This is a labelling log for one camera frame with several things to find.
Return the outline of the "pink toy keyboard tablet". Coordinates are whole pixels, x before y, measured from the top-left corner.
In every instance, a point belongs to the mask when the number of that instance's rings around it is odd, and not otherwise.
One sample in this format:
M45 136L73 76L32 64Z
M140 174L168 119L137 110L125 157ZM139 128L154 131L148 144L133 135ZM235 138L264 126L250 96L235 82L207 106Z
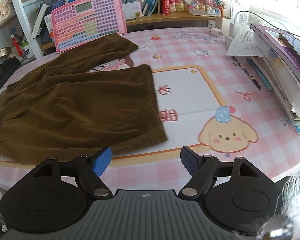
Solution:
M75 0L53 9L51 19L57 53L127 32L121 0Z

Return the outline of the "white charger plug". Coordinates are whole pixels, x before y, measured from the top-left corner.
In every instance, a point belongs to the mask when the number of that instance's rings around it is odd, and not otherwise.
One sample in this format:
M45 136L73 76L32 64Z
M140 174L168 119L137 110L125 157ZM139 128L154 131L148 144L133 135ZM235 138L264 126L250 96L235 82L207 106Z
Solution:
M234 38L241 29L241 24L230 22L229 24L229 36Z

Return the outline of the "teal pen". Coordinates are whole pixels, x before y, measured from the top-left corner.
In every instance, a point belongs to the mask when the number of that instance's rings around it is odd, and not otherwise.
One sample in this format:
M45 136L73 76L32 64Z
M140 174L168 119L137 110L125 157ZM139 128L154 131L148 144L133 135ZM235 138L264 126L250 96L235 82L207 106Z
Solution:
M263 73L259 70L258 66L254 63L254 61L251 58L248 58L248 57L246 58L246 61L253 68L253 70L258 75L258 77L260 78L260 80L266 86L267 90L269 90L269 91L272 92L273 91L272 86L270 85L270 83L268 82L268 80L266 79L266 77L263 75Z

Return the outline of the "white leaning book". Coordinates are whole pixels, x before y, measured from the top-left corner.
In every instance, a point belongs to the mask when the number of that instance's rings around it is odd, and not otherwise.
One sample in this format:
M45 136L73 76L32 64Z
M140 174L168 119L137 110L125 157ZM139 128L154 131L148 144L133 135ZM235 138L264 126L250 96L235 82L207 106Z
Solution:
M35 23L34 23L32 34L31 34L31 37L33 39L35 39L41 32L42 20L43 20L44 16L46 15L46 11L49 7L50 6L48 4L41 4L39 6L39 9L37 11L37 17L36 17L36 20L35 20Z

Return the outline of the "brass bowl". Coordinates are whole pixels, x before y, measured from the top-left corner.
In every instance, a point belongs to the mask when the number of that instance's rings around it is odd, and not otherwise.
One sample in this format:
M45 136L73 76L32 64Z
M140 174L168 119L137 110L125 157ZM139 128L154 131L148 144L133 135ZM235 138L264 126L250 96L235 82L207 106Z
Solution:
M8 57L12 53L12 47L0 48L0 58Z

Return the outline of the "stack of notebooks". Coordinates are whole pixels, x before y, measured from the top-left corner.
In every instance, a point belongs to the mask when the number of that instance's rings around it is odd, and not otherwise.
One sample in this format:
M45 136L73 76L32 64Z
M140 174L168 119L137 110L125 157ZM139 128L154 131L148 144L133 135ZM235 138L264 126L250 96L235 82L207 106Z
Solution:
M250 25L262 56L253 62L273 86L297 134L300 134L300 39L261 25Z

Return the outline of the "orange white box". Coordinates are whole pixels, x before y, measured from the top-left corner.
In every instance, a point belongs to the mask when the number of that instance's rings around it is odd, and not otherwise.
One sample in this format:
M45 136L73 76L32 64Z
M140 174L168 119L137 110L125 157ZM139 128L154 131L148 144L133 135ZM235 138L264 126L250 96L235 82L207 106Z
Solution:
M46 42L54 43L51 14L48 14L48 15L44 16L44 22L45 22L45 25L46 25L46 34L44 34L45 35L45 43Z

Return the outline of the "brown corduroy pants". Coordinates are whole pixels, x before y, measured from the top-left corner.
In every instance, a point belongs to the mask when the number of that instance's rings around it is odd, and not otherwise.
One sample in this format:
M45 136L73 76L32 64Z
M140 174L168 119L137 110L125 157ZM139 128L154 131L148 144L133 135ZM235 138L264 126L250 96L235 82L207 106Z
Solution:
M136 51L111 34L73 48L0 94L0 154L36 165L70 161L108 146L129 153L167 140L147 64L93 72Z

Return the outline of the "dark patterned pen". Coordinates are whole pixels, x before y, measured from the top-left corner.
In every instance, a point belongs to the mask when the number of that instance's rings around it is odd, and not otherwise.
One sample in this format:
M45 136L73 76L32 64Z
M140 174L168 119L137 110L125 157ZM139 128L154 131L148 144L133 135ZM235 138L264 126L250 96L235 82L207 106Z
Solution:
M256 81L256 79L250 74L250 72L241 64L238 59L232 56L232 59L239 65L239 67L245 72L245 74L249 77L249 79L253 82L253 84L257 87L258 90L261 90L260 84Z

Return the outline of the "white paper sheet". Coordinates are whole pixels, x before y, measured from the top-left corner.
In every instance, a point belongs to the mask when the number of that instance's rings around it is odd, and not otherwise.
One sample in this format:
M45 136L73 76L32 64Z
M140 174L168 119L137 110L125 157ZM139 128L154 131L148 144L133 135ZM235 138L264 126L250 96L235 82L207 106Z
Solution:
M240 28L225 53L226 56L266 57L267 46L257 33L244 25Z

